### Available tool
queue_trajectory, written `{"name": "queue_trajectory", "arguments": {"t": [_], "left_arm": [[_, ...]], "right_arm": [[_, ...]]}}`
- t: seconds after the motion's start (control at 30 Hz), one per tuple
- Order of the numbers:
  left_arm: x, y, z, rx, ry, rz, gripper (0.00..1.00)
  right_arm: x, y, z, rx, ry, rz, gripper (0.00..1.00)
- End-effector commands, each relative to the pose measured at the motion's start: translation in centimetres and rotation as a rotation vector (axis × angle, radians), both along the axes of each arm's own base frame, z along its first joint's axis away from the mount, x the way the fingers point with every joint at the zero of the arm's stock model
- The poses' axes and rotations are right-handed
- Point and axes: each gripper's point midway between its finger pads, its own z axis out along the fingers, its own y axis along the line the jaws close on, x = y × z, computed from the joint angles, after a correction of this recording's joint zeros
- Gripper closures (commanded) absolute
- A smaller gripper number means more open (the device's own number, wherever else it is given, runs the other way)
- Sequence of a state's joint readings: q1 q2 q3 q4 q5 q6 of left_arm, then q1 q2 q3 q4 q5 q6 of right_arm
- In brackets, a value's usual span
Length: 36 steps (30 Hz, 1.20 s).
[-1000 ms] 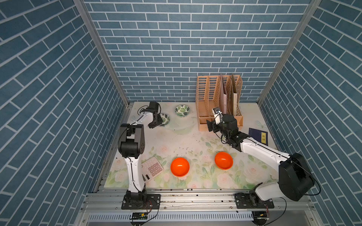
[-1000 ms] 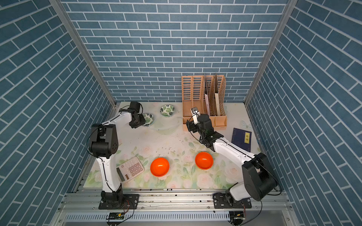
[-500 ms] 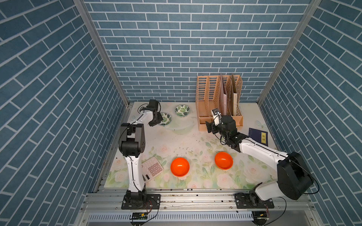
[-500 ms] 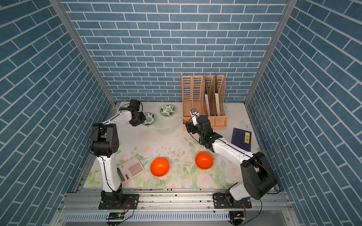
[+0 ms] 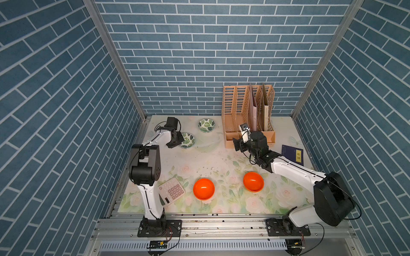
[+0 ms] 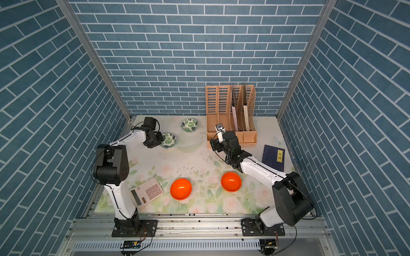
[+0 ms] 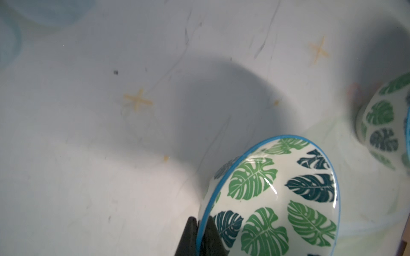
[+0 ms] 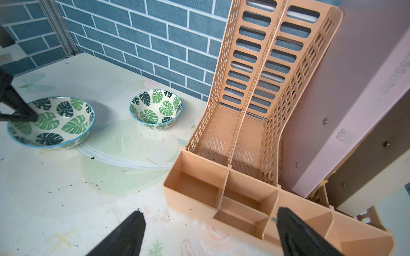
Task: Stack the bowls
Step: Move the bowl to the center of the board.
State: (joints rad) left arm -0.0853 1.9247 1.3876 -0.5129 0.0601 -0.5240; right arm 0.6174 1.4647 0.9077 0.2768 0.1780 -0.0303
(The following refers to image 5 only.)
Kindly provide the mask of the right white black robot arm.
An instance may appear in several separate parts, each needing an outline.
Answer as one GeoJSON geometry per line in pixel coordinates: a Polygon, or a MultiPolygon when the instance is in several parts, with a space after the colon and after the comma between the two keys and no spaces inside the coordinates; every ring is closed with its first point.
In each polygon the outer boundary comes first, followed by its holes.
{"type": "Polygon", "coordinates": [[[292,208],[283,216],[283,226],[287,233],[296,227],[320,222],[336,227],[358,205],[338,173],[325,174],[292,162],[269,149],[267,138],[259,131],[241,133],[240,139],[233,139],[236,151],[248,151],[259,167],[285,177],[313,194],[312,203],[292,208]]]}

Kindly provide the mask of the green leaf bowl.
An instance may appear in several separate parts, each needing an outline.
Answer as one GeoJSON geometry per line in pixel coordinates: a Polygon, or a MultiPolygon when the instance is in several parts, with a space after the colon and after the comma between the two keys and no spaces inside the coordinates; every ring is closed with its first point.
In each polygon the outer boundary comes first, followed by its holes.
{"type": "Polygon", "coordinates": [[[203,118],[198,122],[200,131],[204,133],[211,132],[215,127],[215,121],[211,118],[203,118]]]}
{"type": "Polygon", "coordinates": [[[181,148],[188,149],[195,144],[195,137],[191,133],[183,132],[182,136],[184,141],[180,144],[181,148]]]}

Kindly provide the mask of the orange bowl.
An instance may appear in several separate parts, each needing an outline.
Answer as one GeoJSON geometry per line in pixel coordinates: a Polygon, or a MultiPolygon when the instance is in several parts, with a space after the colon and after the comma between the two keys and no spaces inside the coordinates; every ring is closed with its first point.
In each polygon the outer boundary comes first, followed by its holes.
{"type": "Polygon", "coordinates": [[[256,172],[248,172],[243,177],[243,185],[248,191],[258,193],[264,188],[264,179],[256,172]]]}
{"type": "Polygon", "coordinates": [[[193,194],[200,201],[207,201],[211,199],[214,193],[215,185],[207,178],[197,180],[193,186],[193,194]]]}

